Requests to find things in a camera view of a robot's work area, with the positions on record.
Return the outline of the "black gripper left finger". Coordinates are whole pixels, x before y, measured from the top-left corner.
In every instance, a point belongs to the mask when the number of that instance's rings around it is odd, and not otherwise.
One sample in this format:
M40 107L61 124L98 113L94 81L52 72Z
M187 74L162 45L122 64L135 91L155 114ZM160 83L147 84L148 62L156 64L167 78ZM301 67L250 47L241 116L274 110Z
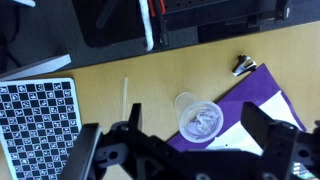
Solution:
M93 159L101 134L98 123L82 126L59 180L97 180Z

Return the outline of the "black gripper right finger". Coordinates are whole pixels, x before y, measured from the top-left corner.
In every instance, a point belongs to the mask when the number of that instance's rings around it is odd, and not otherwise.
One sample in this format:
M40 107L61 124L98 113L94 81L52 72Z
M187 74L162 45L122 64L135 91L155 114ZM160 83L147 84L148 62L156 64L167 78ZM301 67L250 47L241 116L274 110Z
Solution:
M263 155L271 155L274 147L276 123L252 102L244 102L241 124L263 150Z

